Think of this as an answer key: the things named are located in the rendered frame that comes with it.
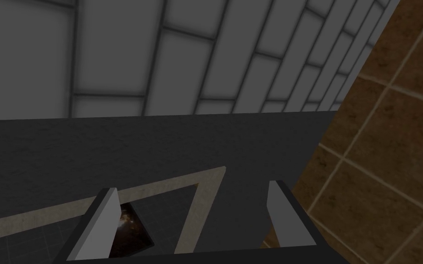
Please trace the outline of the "beige rectangular frame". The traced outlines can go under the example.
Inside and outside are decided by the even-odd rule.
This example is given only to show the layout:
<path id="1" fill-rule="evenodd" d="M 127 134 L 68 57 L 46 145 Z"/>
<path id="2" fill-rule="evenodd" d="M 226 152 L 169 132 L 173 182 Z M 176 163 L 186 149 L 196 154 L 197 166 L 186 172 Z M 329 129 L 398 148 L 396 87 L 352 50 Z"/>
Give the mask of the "beige rectangular frame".
<path id="1" fill-rule="evenodd" d="M 120 205 L 130 203 L 179 188 L 197 185 L 194 199 L 175 248 L 175 253 L 192 253 L 225 171 L 225 167 L 218 167 L 117 191 L 119 203 Z M 85 198 L 0 218 L 0 237 L 82 216 L 94 199 L 95 197 Z"/>

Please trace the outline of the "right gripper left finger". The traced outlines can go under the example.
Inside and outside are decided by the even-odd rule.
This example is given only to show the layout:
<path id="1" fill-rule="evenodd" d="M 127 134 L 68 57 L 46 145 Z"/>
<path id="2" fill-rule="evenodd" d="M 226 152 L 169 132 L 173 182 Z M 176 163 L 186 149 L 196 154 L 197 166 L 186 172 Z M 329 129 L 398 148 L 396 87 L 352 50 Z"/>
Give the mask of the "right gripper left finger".
<path id="1" fill-rule="evenodd" d="M 54 262 L 109 258 L 120 215 L 117 189 L 103 188 L 81 216 Z"/>

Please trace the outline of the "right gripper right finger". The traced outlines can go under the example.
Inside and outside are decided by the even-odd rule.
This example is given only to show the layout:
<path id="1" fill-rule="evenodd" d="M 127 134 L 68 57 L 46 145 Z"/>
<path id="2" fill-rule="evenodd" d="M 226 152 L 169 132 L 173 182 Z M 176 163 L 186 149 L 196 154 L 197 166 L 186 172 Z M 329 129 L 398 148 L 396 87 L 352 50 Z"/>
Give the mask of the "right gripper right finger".
<path id="1" fill-rule="evenodd" d="M 269 182 L 267 210 L 281 247 L 328 247 L 322 234 L 282 180 Z"/>

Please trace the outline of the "black square with orange glow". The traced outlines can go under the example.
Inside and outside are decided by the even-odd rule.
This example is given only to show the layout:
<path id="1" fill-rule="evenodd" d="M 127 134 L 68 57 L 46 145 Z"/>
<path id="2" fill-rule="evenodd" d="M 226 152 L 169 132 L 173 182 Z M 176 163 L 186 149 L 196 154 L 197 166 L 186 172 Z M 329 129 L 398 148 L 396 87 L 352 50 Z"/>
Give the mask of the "black square with orange glow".
<path id="1" fill-rule="evenodd" d="M 131 257 L 155 245 L 130 203 L 120 205 L 121 216 L 109 258 Z"/>

